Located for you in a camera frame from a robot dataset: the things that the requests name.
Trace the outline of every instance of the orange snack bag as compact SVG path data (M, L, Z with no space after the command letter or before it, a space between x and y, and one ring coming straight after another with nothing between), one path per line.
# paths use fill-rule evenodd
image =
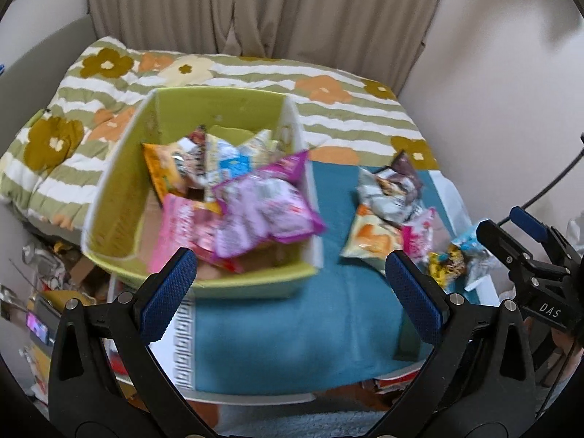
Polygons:
M367 206L361 204L355 213L349 238L341 256L361 258L384 274L387 255L402 247L399 229L377 217Z

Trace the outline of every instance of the purple snack bag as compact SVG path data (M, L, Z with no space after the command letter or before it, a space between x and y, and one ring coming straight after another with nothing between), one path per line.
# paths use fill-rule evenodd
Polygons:
M307 159L308 151L295 153L214 187L224 214L215 237L217 258L242 255L267 240L300 242L324 230L320 216L293 185Z

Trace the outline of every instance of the striped comforter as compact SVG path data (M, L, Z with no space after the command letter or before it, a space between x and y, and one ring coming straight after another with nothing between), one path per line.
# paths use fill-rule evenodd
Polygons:
M155 87L235 86L289 95L311 159L383 166L405 149L437 169L391 89L322 66L227 55L134 51L106 37L69 68L53 99L0 160L0 199L41 231L79 242L97 182L136 107Z

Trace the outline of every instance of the silver bolt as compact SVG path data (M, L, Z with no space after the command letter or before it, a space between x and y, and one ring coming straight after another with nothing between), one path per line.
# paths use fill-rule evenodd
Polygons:
M464 297L458 293L453 293L450 295L450 302L456 306L460 306L462 303L464 303Z
M515 311L517 309L517 304L515 303L515 301L505 300L503 305L509 311Z
M71 300L67 301L65 304L66 309L74 310L79 305L79 300L77 298L71 298Z
M134 295L132 295L129 291L123 291L118 295L118 303L125 305L132 301L133 298Z

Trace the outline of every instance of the beige curtain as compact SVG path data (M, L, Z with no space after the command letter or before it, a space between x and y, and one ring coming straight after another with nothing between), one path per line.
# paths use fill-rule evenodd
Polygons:
M399 92L438 0L89 0L97 33L134 48L296 59Z

